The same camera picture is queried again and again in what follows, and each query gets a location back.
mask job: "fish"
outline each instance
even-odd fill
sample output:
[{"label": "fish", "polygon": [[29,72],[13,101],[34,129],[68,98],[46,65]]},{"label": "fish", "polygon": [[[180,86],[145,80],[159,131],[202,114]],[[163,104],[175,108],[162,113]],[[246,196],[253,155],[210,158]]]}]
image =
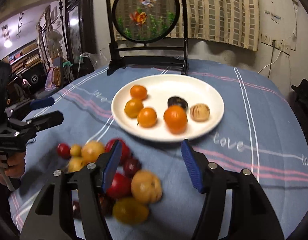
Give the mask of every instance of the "fish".
[{"label": "fish", "polygon": [[140,0],[140,3],[147,5],[149,8],[152,8],[156,0]]},{"label": "fish", "polygon": [[134,14],[130,13],[130,19],[131,21],[135,22],[137,26],[140,26],[144,22],[146,22],[147,14],[144,12],[141,12],[141,13],[134,12]]}]

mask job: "hand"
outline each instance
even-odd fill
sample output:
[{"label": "hand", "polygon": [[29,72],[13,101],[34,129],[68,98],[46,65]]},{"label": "hand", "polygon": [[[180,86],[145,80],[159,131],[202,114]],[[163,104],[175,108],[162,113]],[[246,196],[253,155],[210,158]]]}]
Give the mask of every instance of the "hand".
[{"label": "hand", "polygon": [[[12,157],[7,159],[8,169],[5,170],[5,175],[14,179],[20,178],[25,172],[25,155],[23,153],[15,153]],[[6,185],[2,175],[0,174],[0,183]]]}]

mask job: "red fruit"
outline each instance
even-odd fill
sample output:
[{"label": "red fruit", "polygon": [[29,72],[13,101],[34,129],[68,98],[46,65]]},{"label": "red fruit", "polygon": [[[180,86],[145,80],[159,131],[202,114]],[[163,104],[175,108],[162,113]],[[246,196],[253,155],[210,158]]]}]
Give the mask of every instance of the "red fruit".
[{"label": "red fruit", "polygon": [[105,146],[105,152],[110,152],[111,148],[113,147],[113,144],[115,140],[119,140],[122,143],[122,156],[121,160],[119,161],[119,165],[123,165],[124,162],[129,159],[132,156],[131,149],[126,145],[126,143],[123,141],[122,138],[114,138],[111,139]]},{"label": "red fruit", "polygon": [[132,178],[136,172],[142,168],[141,163],[137,159],[130,158],[124,163],[124,173],[126,177]]},{"label": "red fruit", "polygon": [[107,190],[107,196],[119,199],[131,195],[131,180],[120,173],[115,173],[112,186]]},{"label": "red fruit", "polygon": [[71,158],[71,148],[66,144],[66,143],[60,143],[57,148],[57,153],[60,157],[62,157],[63,159],[69,159]]}]

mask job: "white cable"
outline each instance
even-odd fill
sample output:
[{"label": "white cable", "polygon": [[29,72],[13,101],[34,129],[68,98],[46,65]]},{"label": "white cable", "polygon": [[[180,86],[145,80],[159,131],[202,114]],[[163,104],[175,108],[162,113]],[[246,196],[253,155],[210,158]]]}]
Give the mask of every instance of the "white cable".
[{"label": "white cable", "polygon": [[267,67],[270,66],[270,65],[273,65],[273,64],[278,60],[280,54],[281,54],[281,51],[279,52],[277,59],[276,59],[273,63],[270,63],[270,64],[268,64],[267,66],[263,67],[263,68],[258,72],[258,74],[261,73],[261,72],[263,71],[263,69],[267,68]]}]

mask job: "round frame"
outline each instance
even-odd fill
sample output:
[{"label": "round frame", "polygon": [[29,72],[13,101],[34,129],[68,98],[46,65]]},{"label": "round frame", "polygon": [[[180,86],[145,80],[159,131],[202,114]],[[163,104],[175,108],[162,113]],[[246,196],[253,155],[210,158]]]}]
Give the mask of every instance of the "round frame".
[{"label": "round frame", "polygon": [[171,24],[171,26],[167,29],[167,31],[165,33],[163,33],[162,35],[154,38],[154,39],[151,39],[151,40],[147,40],[147,41],[138,41],[138,40],[133,40],[129,37],[127,37],[122,31],[120,31],[119,29],[119,26],[118,26],[118,22],[116,20],[116,17],[115,17],[115,11],[116,11],[116,7],[117,7],[117,4],[118,4],[118,1],[119,0],[114,0],[114,3],[113,3],[113,8],[112,8],[112,19],[113,19],[113,23],[114,23],[114,26],[116,28],[116,30],[118,31],[118,33],[123,36],[125,39],[129,40],[129,41],[132,41],[134,43],[143,43],[143,44],[148,44],[148,43],[153,43],[155,41],[159,41],[161,40],[162,38],[166,37],[168,34],[171,33],[171,31],[175,28],[177,22],[178,22],[178,19],[179,19],[179,16],[180,16],[180,3],[179,3],[179,0],[174,0],[175,1],[175,5],[176,5],[176,12],[175,12],[175,17],[174,17],[174,20]]}]

